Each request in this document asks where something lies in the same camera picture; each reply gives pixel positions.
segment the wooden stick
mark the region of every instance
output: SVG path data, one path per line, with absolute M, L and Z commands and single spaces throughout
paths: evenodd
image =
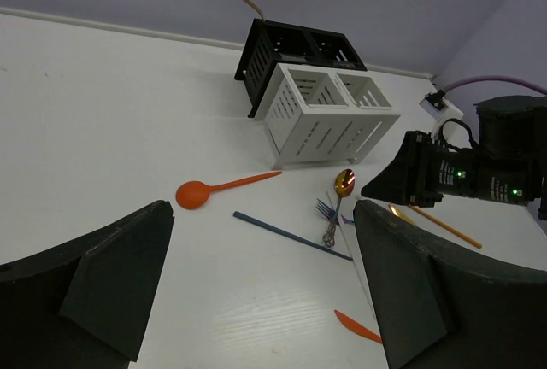
M 461 238 L 462 240 L 470 243 L 474 247 L 476 247 L 478 249 L 482 248 L 482 243 L 478 243 L 474 239 L 472 239 L 472 238 L 468 237 L 467 235 L 459 232 L 458 230 L 452 228 L 450 225 L 446 225 L 443 221 L 437 220 L 432 215 L 426 213 L 425 211 L 422 211 L 421 209 L 419 209 L 418 207 L 415 207 L 414 205 L 409 205 L 409 207 L 410 207 L 410 209 L 413 209 L 416 213 L 426 217 L 428 220 L 430 220 L 431 222 L 434 222 L 438 226 L 442 226 L 446 231 L 453 233 L 454 235 L 456 235 L 457 237 Z
M 251 0 L 243 0 L 245 3 L 247 3 L 249 6 L 251 6 L 261 17 L 262 21 L 266 21 L 266 16 L 263 14 L 261 9 L 256 6 Z
M 390 210 L 399 218 L 407 221 L 409 224 L 412 224 L 413 226 L 417 226 L 416 223 L 411 220 L 407 214 L 405 214 L 403 211 L 401 211 L 399 208 L 395 207 L 393 204 L 390 204 Z

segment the orange knife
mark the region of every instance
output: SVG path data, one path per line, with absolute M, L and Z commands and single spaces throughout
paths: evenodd
M 347 329 L 352 331 L 353 333 L 359 335 L 360 337 L 365 337 L 366 339 L 370 339 L 371 341 L 375 341 L 379 343 L 380 345 L 382 343 L 382 338 L 379 335 L 376 335 L 374 332 L 370 331 L 369 329 L 365 328 L 363 325 L 361 325 L 359 322 L 355 322 L 352 318 L 350 318 L 347 315 L 344 315 L 340 311 L 334 309 L 334 313 L 336 314 L 336 317 L 340 321 L 340 323 L 345 326 Z

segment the fork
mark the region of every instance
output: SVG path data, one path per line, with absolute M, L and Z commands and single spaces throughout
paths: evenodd
M 327 220 L 331 220 L 332 217 L 334 216 L 334 210 L 331 207 L 329 207 L 327 204 L 325 204 L 319 198 L 317 198 L 317 203 L 315 204 L 315 207 L 321 213 L 321 215 L 323 215 L 323 217 L 325 217 Z M 342 215 L 342 221 L 344 222 L 344 224 L 349 224 L 352 226 L 355 224 L 354 220 L 345 218 L 343 215 Z

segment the gold spoon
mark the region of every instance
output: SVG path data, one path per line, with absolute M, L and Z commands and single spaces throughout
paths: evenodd
M 334 215 L 328 223 L 325 235 L 323 235 L 323 243 L 327 248 L 334 246 L 334 233 L 336 232 L 336 221 L 338 219 L 338 211 L 340 211 L 342 198 L 349 196 L 355 186 L 356 175 L 349 168 L 347 170 L 343 170 L 343 172 L 341 172 L 334 180 L 334 191 L 338 196 L 338 202 L 336 204 L 336 209 L 334 210 Z

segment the plastic spoon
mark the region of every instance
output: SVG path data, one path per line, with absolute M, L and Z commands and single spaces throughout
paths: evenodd
M 202 183 L 201 181 L 188 181 L 187 183 L 184 183 L 179 187 L 175 197 L 177 198 L 177 202 L 182 208 L 198 209 L 207 202 L 211 192 L 227 190 L 228 188 L 234 188 L 241 185 L 255 183 L 256 181 L 269 179 L 270 177 L 275 177 L 276 175 L 280 174 L 281 171 L 274 171 L 273 173 L 254 175 L 246 179 L 238 179 L 236 181 L 232 181 L 231 183 L 220 185 L 207 185 Z

